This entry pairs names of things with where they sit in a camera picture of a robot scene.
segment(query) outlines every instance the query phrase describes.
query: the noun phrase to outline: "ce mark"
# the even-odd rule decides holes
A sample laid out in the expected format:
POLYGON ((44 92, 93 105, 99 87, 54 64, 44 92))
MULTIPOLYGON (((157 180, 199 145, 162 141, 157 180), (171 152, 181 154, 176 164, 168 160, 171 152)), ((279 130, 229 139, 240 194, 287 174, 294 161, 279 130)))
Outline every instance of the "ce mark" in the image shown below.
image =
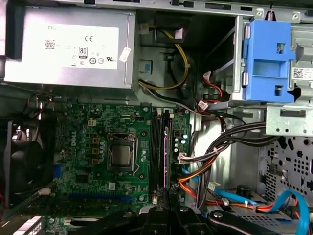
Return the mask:
POLYGON ((85 41, 86 41, 86 42, 93 42, 93 36, 88 36, 88 35, 87 35, 87 36, 85 37, 85 41))

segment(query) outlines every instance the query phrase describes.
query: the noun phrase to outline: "ram slot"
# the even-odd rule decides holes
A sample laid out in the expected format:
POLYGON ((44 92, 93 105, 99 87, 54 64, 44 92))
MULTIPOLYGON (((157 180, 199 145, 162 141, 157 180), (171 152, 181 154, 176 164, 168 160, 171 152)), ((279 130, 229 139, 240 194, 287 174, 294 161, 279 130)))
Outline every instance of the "ram slot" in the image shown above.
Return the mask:
POLYGON ((170 158, 172 151, 172 134, 173 134, 173 114, 166 111, 163 114, 162 127, 162 156, 160 161, 160 181, 162 187, 168 188, 170 186, 170 158))
POLYGON ((156 110, 152 118, 150 128, 150 168, 149 168, 149 195, 153 198, 157 196, 158 190, 158 175, 160 167, 160 153, 161 153, 161 137, 162 137, 162 118, 159 109, 156 110))

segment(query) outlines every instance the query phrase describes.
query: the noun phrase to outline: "blue drive bracket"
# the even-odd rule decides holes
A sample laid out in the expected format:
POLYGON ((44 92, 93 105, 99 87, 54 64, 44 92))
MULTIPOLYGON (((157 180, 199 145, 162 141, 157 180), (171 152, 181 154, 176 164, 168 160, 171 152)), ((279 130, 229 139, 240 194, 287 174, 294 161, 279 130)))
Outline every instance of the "blue drive bracket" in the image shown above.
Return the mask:
POLYGON ((290 61, 291 24, 254 20, 250 23, 250 38, 244 40, 245 72, 248 83, 245 100, 292 103, 287 92, 290 61))

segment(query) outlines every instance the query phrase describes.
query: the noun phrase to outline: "cpu socket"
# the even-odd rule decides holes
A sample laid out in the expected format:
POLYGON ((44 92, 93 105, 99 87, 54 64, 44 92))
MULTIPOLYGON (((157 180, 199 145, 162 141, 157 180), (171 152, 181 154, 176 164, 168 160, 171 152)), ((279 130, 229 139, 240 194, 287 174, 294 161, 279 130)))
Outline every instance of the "cpu socket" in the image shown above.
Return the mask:
POLYGON ((108 133, 108 170, 134 172, 136 156, 135 134, 108 133))

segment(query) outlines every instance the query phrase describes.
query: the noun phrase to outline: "black fan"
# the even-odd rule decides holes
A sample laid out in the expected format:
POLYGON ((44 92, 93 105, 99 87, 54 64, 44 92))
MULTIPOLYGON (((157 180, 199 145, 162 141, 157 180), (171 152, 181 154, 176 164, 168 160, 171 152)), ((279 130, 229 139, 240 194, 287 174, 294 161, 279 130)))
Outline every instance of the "black fan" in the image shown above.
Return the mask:
POLYGON ((7 123, 5 149, 0 149, 6 207, 16 206, 52 181, 54 138, 54 121, 7 123))

